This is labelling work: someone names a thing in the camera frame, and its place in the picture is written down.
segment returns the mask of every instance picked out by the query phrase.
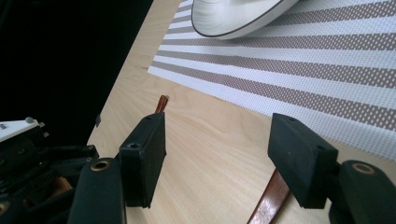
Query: striped placemat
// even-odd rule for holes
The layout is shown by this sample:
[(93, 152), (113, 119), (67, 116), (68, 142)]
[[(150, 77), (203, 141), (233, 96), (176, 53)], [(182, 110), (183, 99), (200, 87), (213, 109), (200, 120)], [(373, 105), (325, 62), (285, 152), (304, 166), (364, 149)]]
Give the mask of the striped placemat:
[(305, 0), (232, 40), (198, 35), (181, 2), (148, 70), (396, 161), (396, 1)]

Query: wooden table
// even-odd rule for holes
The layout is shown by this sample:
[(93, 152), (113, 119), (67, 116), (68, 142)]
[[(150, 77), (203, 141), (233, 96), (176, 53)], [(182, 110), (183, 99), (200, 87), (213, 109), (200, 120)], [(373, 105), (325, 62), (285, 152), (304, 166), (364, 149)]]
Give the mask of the wooden table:
[[(179, 0), (154, 0), (89, 144), (113, 158), (162, 94), (167, 156), (150, 209), (127, 208), (128, 223), (247, 223), (275, 169), (267, 156), (271, 118), (148, 73)], [(396, 164), (329, 141), (339, 161), (368, 161), (396, 182)], [(293, 197), (277, 223), (329, 223)]]

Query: white bowl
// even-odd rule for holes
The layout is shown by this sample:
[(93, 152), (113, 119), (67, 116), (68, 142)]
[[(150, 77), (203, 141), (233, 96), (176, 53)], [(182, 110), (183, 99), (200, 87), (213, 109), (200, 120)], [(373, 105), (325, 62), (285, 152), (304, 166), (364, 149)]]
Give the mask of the white bowl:
[(194, 0), (191, 21), (202, 36), (232, 39), (256, 31), (298, 0)]

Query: white plastic part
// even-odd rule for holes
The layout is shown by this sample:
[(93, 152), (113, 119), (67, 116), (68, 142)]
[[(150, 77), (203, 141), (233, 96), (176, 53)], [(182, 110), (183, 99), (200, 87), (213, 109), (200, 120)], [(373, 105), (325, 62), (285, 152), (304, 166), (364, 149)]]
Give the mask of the white plastic part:
[(13, 136), (33, 129), (38, 125), (37, 120), (32, 118), (27, 118), (25, 120), (0, 121), (0, 142), (6, 141)]
[(194, 0), (191, 21), (206, 37), (232, 39), (267, 25), (298, 0)]

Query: dark floor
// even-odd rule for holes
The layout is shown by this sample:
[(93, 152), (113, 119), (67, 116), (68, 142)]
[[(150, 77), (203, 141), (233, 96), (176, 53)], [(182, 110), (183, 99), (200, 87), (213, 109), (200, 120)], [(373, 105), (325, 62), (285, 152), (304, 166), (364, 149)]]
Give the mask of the dark floor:
[(33, 117), (49, 133), (42, 145), (86, 145), (151, 3), (13, 0), (1, 15), (0, 121)]

